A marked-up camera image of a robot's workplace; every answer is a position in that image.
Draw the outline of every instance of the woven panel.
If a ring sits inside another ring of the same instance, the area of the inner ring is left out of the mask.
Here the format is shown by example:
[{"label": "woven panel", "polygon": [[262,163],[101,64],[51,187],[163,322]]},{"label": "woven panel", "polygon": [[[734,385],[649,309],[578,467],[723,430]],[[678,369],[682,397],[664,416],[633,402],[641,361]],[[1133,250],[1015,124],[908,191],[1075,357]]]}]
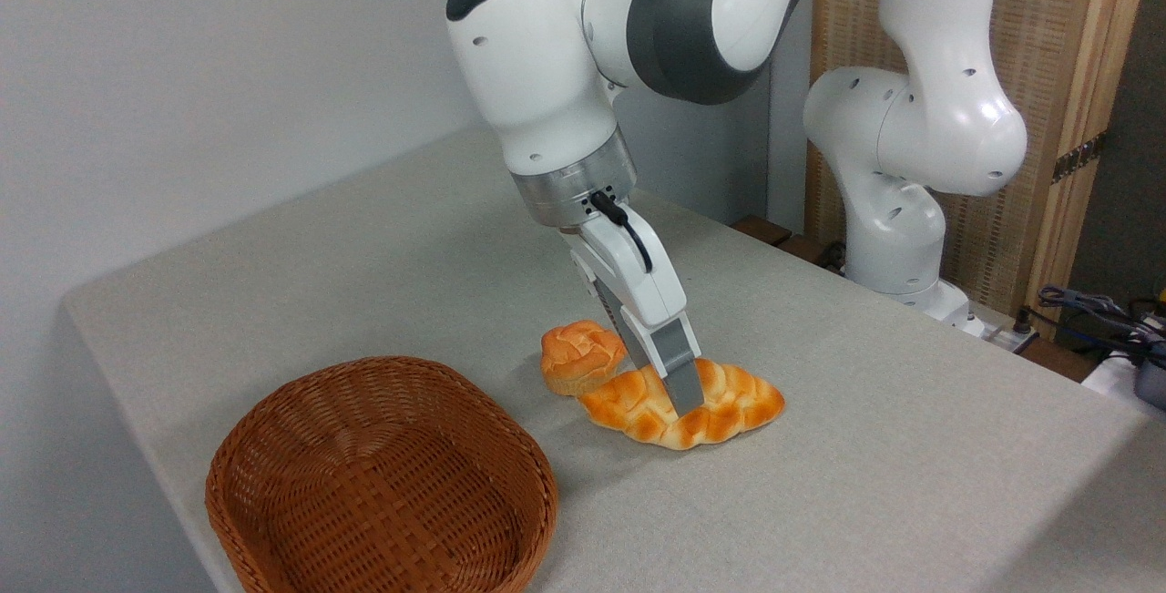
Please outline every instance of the woven panel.
[{"label": "woven panel", "polygon": [[[905,70],[878,23],[878,1],[815,0],[815,78],[847,65]],[[948,219],[943,276],[999,311],[1012,311],[1025,291],[1084,7],[1083,0],[996,0],[992,54],[1004,91],[1027,123],[1028,154],[1017,177],[991,198],[937,195]],[[813,149],[806,198],[807,235],[843,239],[837,185]]]},{"label": "woven panel", "polygon": [[534,440],[454,369],[363,358],[259,402],[211,464],[248,593],[517,592],[559,507]]}]

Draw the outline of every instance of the silver metal flange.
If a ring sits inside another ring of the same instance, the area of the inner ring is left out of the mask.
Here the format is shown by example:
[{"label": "silver metal flange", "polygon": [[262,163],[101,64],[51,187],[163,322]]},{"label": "silver metal flange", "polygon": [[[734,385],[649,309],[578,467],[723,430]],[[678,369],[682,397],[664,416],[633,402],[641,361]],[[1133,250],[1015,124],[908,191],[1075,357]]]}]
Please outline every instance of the silver metal flange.
[{"label": "silver metal flange", "polygon": [[577,227],[599,216],[589,199],[596,191],[620,203],[635,186],[635,165],[619,127],[600,148],[574,165],[533,177],[511,175],[531,216],[547,227]]}]

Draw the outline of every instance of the bread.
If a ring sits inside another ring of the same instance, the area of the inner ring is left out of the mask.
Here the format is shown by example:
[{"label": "bread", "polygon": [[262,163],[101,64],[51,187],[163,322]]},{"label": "bread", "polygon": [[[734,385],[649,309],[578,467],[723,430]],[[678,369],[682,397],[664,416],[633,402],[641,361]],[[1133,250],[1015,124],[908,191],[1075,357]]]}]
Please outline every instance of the bread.
[{"label": "bread", "polygon": [[552,393],[576,397],[611,380],[626,355],[614,332],[580,319],[542,334],[542,380]]},{"label": "bread", "polygon": [[738,366],[697,358],[696,372],[704,403],[683,418],[676,418],[652,366],[620,374],[592,393],[580,395],[578,401],[592,423],[667,449],[729,440],[738,432],[773,422],[785,409],[778,389]]}]

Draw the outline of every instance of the brown wicker basket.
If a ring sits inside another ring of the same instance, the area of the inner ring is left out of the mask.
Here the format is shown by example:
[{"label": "brown wicker basket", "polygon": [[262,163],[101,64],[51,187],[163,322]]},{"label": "brown wicker basket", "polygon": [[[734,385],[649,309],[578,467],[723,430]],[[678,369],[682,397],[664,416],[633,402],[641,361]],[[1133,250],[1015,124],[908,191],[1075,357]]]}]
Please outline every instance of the brown wicker basket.
[{"label": "brown wicker basket", "polygon": [[251,593],[521,591],[557,509],[535,440],[462,374],[410,356],[288,382],[206,478],[211,527]]}]

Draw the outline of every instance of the metal bracket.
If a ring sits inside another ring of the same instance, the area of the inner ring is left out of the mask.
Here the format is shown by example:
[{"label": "metal bracket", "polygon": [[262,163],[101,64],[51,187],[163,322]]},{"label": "metal bracket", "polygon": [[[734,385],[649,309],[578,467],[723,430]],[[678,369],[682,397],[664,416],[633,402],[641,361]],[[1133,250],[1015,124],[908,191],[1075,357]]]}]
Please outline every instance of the metal bracket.
[{"label": "metal bracket", "polygon": [[1101,132],[1094,140],[1079,146],[1079,148],[1070,150],[1070,153],[1065,154],[1062,157],[1058,157],[1056,165],[1053,165],[1053,182],[1062,182],[1063,178],[1070,177],[1070,175],[1089,164],[1089,162],[1096,161],[1101,156],[1101,150],[1104,148],[1108,136],[1109,132]]}]

